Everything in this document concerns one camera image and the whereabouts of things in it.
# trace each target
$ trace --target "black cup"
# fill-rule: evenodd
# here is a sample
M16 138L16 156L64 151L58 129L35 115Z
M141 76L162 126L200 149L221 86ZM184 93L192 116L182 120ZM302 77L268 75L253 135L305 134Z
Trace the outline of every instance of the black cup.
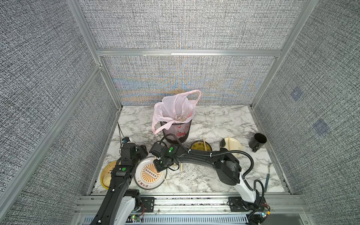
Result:
M252 137L249 141L249 147L252 149L253 152L256 152L259 148L261 148L267 139L265 135L261 133L256 133L254 137Z

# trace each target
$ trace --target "pink plastic bag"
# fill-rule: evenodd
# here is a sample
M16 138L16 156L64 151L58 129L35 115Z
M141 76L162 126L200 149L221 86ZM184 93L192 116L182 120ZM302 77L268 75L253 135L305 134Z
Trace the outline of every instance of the pink plastic bag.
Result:
M192 93L199 93L197 100L189 100L187 96ZM162 129L170 129L173 123L187 123L195 115L195 106L200 100L201 91L193 90L185 93L166 96L161 102L155 104L152 131L154 134L159 133ZM155 130L155 125L159 121L167 122L159 129Z

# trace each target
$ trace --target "trash can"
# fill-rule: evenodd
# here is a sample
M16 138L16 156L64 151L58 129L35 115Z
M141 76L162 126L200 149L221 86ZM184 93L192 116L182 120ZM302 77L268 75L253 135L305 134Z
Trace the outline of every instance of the trash can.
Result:
M181 143L183 143L184 141L186 141L186 139L189 136L189 131L190 131L190 126L191 126L191 121L187 123L173 123L170 127L170 129L166 130L163 129L162 132L165 135L167 134L174 134L176 135L176 137L181 141ZM167 122L164 121L160 121L161 126L165 125ZM178 142L175 140L175 138L173 136L167 136L165 137L165 139L167 140L167 142L171 143L171 144L178 144Z

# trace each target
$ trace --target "textured wall panel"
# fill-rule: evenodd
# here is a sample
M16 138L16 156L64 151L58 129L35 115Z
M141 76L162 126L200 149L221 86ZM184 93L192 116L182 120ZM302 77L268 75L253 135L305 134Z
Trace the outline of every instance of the textured wall panel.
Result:
M305 0L79 0L98 48L280 49Z
M190 90L203 92L199 104L250 104L273 57L172 56L104 57L124 105L151 105Z
M360 3L320 0L256 108L316 224L359 224Z
M0 13L1 195L95 63L65 0Z
M85 195L117 108L98 75L2 225L69 224Z

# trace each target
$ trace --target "yellow bowl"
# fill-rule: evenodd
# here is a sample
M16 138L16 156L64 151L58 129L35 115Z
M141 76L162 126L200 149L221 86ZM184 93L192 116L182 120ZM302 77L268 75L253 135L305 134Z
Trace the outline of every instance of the yellow bowl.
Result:
M211 152L212 148L211 148L210 144L207 142L205 142L205 144L206 144L206 150L208 152ZM194 149L194 150L205 151L204 141L195 141L194 143L191 144L190 148Z
M109 190L109 187L105 186L104 177L106 174L110 173L114 169L114 167L116 165L116 161L109 163L100 174L100 183L106 190Z

